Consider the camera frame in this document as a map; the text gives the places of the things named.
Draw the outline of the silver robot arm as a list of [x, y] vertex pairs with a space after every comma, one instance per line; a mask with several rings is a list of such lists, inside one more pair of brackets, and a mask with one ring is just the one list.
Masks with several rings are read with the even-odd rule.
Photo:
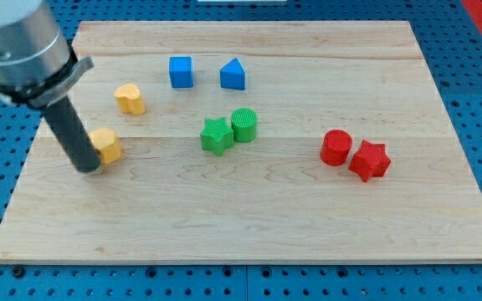
[[44, 0], [0, 0], [0, 98], [44, 109], [65, 97], [92, 59], [77, 59]]

